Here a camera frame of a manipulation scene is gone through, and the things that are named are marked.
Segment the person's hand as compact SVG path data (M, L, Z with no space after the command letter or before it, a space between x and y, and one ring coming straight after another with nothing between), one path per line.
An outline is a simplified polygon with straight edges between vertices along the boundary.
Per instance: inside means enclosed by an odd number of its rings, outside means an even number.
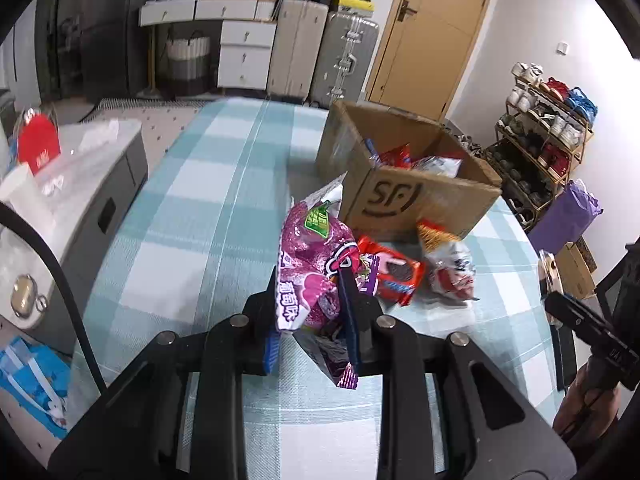
M570 384L552 428L569 446L596 442L612 423L620 409L620 386L613 389L589 388L593 358L578 370Z

